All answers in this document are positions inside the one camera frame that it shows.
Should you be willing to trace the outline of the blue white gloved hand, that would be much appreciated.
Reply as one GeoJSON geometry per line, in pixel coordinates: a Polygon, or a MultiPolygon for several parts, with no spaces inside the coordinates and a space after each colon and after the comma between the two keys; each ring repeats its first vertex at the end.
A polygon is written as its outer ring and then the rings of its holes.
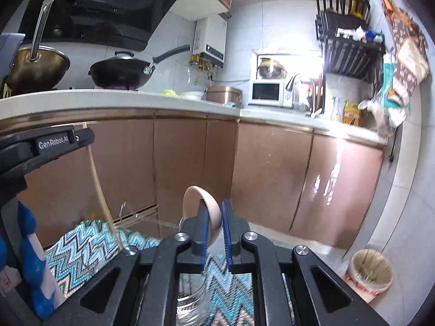
{"type": "Polygon", "coordinates": [[[39,325],[65,301],[35,230],[32,212],[20,201],[1,207],[2,325],[39,325]]]}

